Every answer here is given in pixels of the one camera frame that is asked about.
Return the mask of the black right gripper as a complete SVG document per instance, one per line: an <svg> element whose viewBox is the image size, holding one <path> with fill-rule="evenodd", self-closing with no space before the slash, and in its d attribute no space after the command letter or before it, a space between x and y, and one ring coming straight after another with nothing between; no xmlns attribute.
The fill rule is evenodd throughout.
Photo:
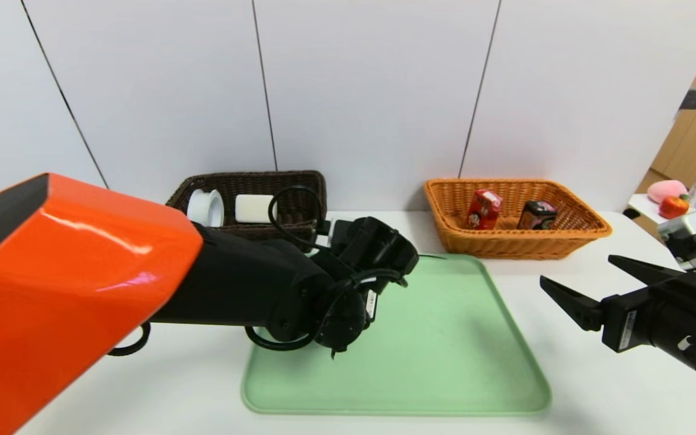
<svg viewBox="0 0 696 435"><path fill-rule="evenodd" d="M598 332L603 325L602 342L614 352L652 345L696 366L696 345L689 341L696 336L696 273L618 254L608 262L646 286L602 303L547 276L540 277L540 287L582 330Z"/></svg>

